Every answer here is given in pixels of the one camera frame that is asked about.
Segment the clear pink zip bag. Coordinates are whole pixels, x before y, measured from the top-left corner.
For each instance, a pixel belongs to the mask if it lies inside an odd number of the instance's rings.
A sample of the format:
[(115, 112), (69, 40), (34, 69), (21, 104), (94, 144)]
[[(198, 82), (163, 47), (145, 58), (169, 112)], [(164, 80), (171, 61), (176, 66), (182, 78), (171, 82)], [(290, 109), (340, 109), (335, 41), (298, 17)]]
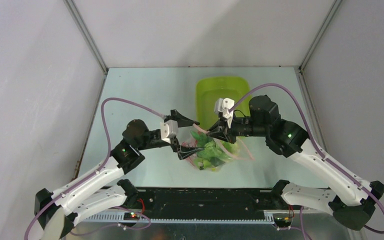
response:
[(225, 164), (234, 161), (254, 161), (255, 158), (241, 138), (235, 143), (209, 137), (207, 131), (194, 124), (190, 138), (181, 144), (183, 147), (203, 148), (186, 160), (200, 171), (217, 172)]

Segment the green lettuce head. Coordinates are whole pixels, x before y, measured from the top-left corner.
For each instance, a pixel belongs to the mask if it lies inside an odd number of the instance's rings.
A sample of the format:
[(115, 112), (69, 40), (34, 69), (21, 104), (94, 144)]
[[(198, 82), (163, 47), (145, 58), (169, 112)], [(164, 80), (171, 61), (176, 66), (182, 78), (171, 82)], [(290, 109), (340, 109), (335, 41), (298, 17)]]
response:
[(191, 138), (184, 142), (188, 147), (203, 147), (204, 150), (190, 156), (188, 160), (200, 171), (218, 171), (223, 165), (234, 160), (233, 156), (239, 154), (240, 148), (236, 143), (220, 141), (221, 145), (212, 137), (202, 132), (190, 131)]

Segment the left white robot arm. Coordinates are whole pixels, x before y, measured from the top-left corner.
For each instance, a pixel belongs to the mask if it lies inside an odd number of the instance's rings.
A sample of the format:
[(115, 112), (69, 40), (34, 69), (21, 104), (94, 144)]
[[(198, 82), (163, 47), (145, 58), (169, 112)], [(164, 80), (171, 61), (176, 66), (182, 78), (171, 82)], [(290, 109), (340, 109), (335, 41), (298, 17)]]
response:
[(138, 202), (138, 190), (128, 180), (127, 173), (145, 160), (142, 150), (170, 147), (180, 160), (200, 151), (179, 143), (179, 128), (198, 126), (192, 120), (172, 109), (163, 116), (160, 128), (149, 130), (143, 120), (131, 120), (122, 133), (122, 140), (109, 149), (104, 160), (66, 185), (49, 191), (46, 188), (35, 195), (35, 220), (44, 231), (57, 221), (51, 239), (59, 240), (70, 233), (86, 218), (104, 210), (121, 207), (133, 208)]

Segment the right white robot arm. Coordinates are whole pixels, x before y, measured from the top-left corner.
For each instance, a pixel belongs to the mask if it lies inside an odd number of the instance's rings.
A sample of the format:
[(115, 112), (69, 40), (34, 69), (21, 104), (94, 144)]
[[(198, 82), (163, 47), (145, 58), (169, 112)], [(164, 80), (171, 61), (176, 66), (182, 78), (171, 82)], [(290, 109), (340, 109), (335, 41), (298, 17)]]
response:
[(278, 105), (268, 96), (253, 97), (248, 116), (235, 116), (233, 106), (230, 98), (216, 101), (218, 121), (208, 130), (208, 136), (228, 143), (235, 143), (237, 137), (264, 137), (271, 151), (307, 168), (327, 185), (313, 188), (279, 180), (270, 192), (275, 208), (299, 205), (332, 215), (354, 231), (366, 226), (375, 212), (376, 200), (384, 194), (383, 183), (364, 180), (346, 169), (313, 143), (307, 130), (282, 119)]

